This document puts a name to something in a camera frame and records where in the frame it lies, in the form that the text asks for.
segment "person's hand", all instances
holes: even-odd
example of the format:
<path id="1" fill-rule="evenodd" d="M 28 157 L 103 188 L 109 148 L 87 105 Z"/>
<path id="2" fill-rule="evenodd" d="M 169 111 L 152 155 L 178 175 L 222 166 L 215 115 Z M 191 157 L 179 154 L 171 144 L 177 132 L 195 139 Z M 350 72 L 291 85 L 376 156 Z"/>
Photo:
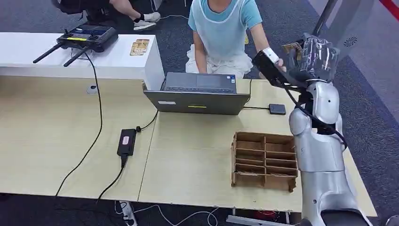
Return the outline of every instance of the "person's hand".
<path id="1" fill-rule="evenodd" d="M 280 69 L 284 72 L 287 72 L 287 67 L 284 66 L 284 60 L 283 59 L 279 59 L 279 61 L 277 62 L 277 65 L 280 67 Z"/>
<path id="2" fill-rule="evenodd" d="M 287 72 L 287 67 L 284 66 L 284 60 L 283 59 L 280 58 L 279 61 L 276 64 L 280 67 L 280 69 L 282 71 Z M 262 73 L 259 73 L 259 78 L 260 79 L 266 79 L 266 77 Z"/>

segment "cardboard box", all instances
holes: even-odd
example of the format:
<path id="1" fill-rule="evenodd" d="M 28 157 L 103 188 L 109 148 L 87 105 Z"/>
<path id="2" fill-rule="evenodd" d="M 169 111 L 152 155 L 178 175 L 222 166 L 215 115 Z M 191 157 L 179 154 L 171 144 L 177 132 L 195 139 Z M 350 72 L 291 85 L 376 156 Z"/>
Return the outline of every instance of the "cardboard box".
<path id="1" fill-rule="evenodd" d="M 298 177 L 294 137 L 236 132 L 232 151 L 232 186 L 257 186 L 293 192 Z"/>

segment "white pants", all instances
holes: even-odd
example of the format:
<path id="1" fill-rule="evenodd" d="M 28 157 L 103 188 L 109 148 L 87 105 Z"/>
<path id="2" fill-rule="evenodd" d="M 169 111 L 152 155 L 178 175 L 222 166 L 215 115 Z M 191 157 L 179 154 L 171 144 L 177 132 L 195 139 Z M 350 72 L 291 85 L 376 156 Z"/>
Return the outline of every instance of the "white pants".
<path id="1" fill-rule="evenodd" d="M 187 57 L 189 59 L 186 63 L 187 73 L 199 73 L 194 51 L 194 44 L 192 44 L 191 49 L 187 52 Z M 233 74 L 236 78 L 242 79 L 244 74 L 251 71 L 251 68 L 251 58 L 245 53 L 228 61 L 216 60 L 207 56 L 207 72 L 209 74 Z"/>

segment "desk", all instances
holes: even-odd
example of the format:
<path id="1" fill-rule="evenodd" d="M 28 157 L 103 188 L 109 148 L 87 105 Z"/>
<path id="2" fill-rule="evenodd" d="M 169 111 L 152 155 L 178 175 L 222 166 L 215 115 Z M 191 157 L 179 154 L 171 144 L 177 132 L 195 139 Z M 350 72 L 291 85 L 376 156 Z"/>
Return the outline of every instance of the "desk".
<path id="1" fill-rule="evenodd" d="M 237 91 L 248 93 L 248 81 L 237 80 Z M 283 89 L 267 81 L 252 82 L 248 106 L 294 104 Z M 231 142 L 236 131 L 291 135 L 289 114 L 244 109 L 238 116 L 160 113 L 144 172 L 139 202 L 218 206 L 251 210 L 302 211 L 300 176 L 293 193 L 263 188 L 231 187 Z M 345 164 L 368 216 L 375 209 L 349 151 Z"/>
<path id="2" fill-rule="evenodd" d="M 64 67 L 71 58 L 71 49 L 57 49 L 33 64 L 32 61 L 56 44 L 62 34 L 0 32 L 0 75 L 46 76 L 66 78 L 93 78 L 88 60 L 76 60 Z M 132 44 L 137 39 L 149 39 L 143 56 L 130 56 Z M 140 79 L 147 88 L 159 90 L 164 72 L 155 35 L 120 34 L 118 40 L 103 53 L 93 53 L 98 78 Z"/>
<path id="3" fill-rule="evenodd" d="M 0 76 L 0 192 L 55 195 L 83 157 L 99 125 L 94 79 Z M 139 80 L 99 80 L 103 131 L 60 196 L 97 198 L 117 176 L 121 129 L 143 126 L 155 108 Z M 153 125 L 137 135 L 133 158 L 105 199 L 137 201 Z"/>
<path id="4" fill-rule="evenodd" d="M 0 192 L 54 195 L 97 135 L 97 95 L 86 94 L 93 79 L 0 76 Z M 97 198 L 116 177 L 120 130 L 143 126 L 155 109 L 141 81 L 100 80 L 103 132 L 60 195 Z M 240 93 L 249 81 L 237 80 Z M 284 90 L 267 81 L 252 82 L 248 105 L 293 104 Z M 134 155 L 104 199 L 300 212 L 301 181 L 293 193 L 231 187 L 230 145 L 235 131 L 289 135 L 288 115 L 244 109 L 238 116 L 160 113 L 138 134 Z M 376 216 L 349 151 L 345 164 L 358 202 Z"/>

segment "laptop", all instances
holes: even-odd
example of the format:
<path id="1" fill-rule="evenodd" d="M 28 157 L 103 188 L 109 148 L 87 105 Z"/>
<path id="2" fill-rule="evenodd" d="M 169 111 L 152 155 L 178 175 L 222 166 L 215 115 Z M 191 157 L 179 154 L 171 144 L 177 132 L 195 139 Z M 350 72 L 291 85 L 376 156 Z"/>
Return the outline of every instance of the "laptop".
<path id="1" fill-rule="evenodd" d="M 160 112 L 238 115 L 249 94 L 237 94 L 235 76 L 168 73 L 161 91 L 144 90 Z"/>

